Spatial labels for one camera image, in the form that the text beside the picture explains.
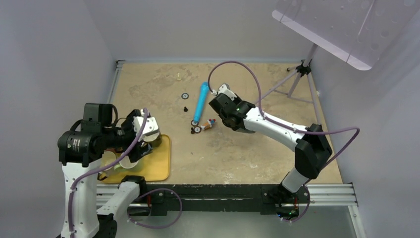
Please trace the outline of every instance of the tripod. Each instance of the tripod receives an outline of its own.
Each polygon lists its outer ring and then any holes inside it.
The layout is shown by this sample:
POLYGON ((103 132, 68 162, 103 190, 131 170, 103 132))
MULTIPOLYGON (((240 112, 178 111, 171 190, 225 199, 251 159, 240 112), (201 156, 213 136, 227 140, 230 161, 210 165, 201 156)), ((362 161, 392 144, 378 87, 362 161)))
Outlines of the tripod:
POLYGON ((296 66, 296 67, 287 68, 287 71, 291 71, 293 68, 295 68, 295 69, 286 78, 284 78, 282 81, 277 83, 274 87, 272 87, 268 92, 266 92, 264 95, 262 95, 261 99, 265 98, 268 94, 270 94, 272 92, 276 92, 276 93, 287 95, 287 97, 290 98, 290 99, 294 99, 294 100, 298 100, 298 101, 302 101, 302 102, 306 102, 306 103, 312 103, 314 105, 314 109, 315 109, 316 122, 317 122, 317 124, 320 124, 321 119, 320 119, 320 115, 319 115, 318 104, 316 103, 317 92, 315 90, 314 80, 312 79, 311 65, 310 65, 317 48, 318 48, 318 45, 314 43, 312 45, 311 50, 309 51, 309 54, 306 57, 306 59, 303 60, 302 63, 300 65, 296 66), (293 91, 295 91, 296 86, 299 83, 299 80, 305 74, 308 77, 308 83, 309 83, 309 89, 311 91, 312 101, 292 97, 293 91), (295 81, 293 82, 292 87, 289 89, 289 92, 285 93, 285 92, 281 92, 281 91, 277 90, 278 87, 282 86, 284 83, 286 83, 287 80, 291 79, 294 75, 296 75, 296 78, 295 78, 295 81))

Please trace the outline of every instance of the yellow tray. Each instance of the yellow tray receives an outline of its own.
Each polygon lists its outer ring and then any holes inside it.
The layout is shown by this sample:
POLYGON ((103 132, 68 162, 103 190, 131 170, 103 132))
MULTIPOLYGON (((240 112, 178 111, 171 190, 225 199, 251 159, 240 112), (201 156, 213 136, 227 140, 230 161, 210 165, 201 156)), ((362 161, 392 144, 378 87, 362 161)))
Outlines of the yellow tray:
POLYGON ((154 148, 153 152, 144 156, 136 167, 113 174, 103 183, 120 183, 126 175, 139 175, 145 177, 146 181, 162 181, 168 178, 170 172, 171 140, 169 136, 162 135, 162 144, 154 148))

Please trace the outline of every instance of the blue tube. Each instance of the blue tube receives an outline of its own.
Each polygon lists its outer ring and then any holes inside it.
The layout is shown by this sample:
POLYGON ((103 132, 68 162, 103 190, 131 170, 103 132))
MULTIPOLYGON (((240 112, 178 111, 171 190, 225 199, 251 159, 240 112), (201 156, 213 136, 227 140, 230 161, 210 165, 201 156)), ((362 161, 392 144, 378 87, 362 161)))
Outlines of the blue tube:
POLYGON ((207 84, 207 82, 204 82, 201 85, 200 97, 198 98, 196 112, 194 114, 194 120, 193 120, 194 123, 198 124, 198 122, 200 121, 201 113, 203 113, 204 104, 206 103, 206 97, 207 97, 208 92, 209 92, 209 85, 207 84))

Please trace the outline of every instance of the white wall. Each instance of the white wall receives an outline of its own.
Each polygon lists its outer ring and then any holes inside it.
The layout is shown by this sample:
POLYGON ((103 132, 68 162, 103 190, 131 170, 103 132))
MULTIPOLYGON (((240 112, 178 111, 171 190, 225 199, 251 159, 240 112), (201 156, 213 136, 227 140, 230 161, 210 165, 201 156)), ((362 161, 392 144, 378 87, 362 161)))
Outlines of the white wall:
MULTIPOLYGON (((368 237, 419 237, 420 12, 370 71, 320 50, 314 80, 328 128, 361 133, 338 159, 368 237)), ((335 150, 350 134, 332 136, 335 150)))
POLYGON ((298 61, 311 44, 278 0, 85 0, 112 55, 140 61, 298 61))
POLYGON ((0 237, 56 237, 57 140, 105 102, 114 61, 82 0, 0 1, 0 237))

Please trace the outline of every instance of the wall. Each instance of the wall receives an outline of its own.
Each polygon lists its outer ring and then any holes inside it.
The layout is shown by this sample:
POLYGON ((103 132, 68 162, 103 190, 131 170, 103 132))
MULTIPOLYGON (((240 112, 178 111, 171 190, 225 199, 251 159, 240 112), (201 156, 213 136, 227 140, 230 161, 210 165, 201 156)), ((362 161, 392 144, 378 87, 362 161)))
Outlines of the wall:
POLYGON ((106 102, 114 61, 82 0, 0 1, 0 237, 56 237, 57 140, 106 102))
MULTIPOLYGON (((343 181, 354 183, 370 238, 420 233, 419 35, 417 13, 370 71, 358 71, 324 50, 313 62, 328 128, 361 128, 338 165, 343 181)), ((332 136, 334 148, 350 136, 332 136)))
POLYGON ((271 17, 278 0, 85 0, 112 55, 139 61, 298 61, 311 43, 271 17))

